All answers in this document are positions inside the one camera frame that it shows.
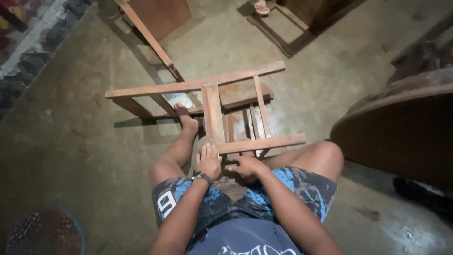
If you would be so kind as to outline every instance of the blue patterned shorts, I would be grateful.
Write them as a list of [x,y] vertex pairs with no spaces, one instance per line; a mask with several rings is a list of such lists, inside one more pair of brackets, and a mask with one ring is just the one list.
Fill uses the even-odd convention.
[[[282,167],[272,171],[322,222],[329,211],[337,184],[316,173],[298,167]],[[159,216],[164,220],[181,196],[192,184],[186,178],[168,179],[153,190],[153,199]],[[200,205],[194,236],[230,219],[250,217],[275,221],[270,200],[263,186],[256,181],[247,186],[245,195],[237,201],[213,187],[207,191]]]

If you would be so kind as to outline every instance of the dark blue t-shirt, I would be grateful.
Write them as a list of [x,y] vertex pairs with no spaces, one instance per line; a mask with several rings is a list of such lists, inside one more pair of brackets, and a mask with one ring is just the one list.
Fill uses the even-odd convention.
[[240,218],[207,231],[190,255],[300,255],[281,226],[271,221]]

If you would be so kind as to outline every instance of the upside-down wooden chair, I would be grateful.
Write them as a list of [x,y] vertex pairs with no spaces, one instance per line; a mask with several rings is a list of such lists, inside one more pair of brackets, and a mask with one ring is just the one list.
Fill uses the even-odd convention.
[[[230,154],[236,152],[257,151],[263,150],[260,158],[271,149],[277,147],[286,147],[305,143],[305,134],[295,134],[279,137],[271,137],[269,120],[264,105],[263,95],[261,92],[260,76],[273,74],[285,70],[283,61],[255,67],[247,71],[239,71],[233,73],[222,74],[215,77],[204,78],[200,80],[187,81],[181,83],[162,84],[159,86],[149,86],[142,88],[128,88],[120,90],[107,91],[105,97],[112,99],[114,103],[131,112],[140,118],[165,118],[174,117],[176,112],[173,107],[164,99],[161,100],[160,95],[180,92],[201,91],[202,93],[202,109],[199,107],[189,108],[189,113],[203,113],[206,134],[209,134],[214,141],[219,154]],[[263,122],[265,138],[258,139],[257,123],[254,122],[254,132],[256,140],[241,141],[241,142],[226,142],[225,132],[223,129],[222,105],[219,95],[219,86],[231,84],[247,79],[253,79],[257,95],[258,106]],[[150,96],[167,112],[154,116],[147,109],[141,106],[133,97]],[[250,105],[251,101],[237,102],[237,105]]]

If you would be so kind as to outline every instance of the concrete floor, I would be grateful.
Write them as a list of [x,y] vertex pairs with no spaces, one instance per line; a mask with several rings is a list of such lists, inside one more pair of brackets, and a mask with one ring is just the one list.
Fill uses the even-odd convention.
[[[286,59],[239,14],[244,2],[189,0],[193,19],[161,44],[186,80],[284,60],[285,72],[263,79],[275,91],[271,127],[277,135],[305,132],[309,143],[327,138],[352,104],[384,87],[392,58],[453,8],[450,0],[368,0]],[[109,89],[169,77],[115,24],[116,12],[111,0],[93,5],[0,124],[3,240],[21,214],[54,206],[78,217],[87,254],[150,249],[158,227],[147,165],[179,129],[172,121],[141,126],[103,98]],[[398,197],[392,177],[346,162],[324,222],[333,237],[351,255],[450,255],[451,226]]]

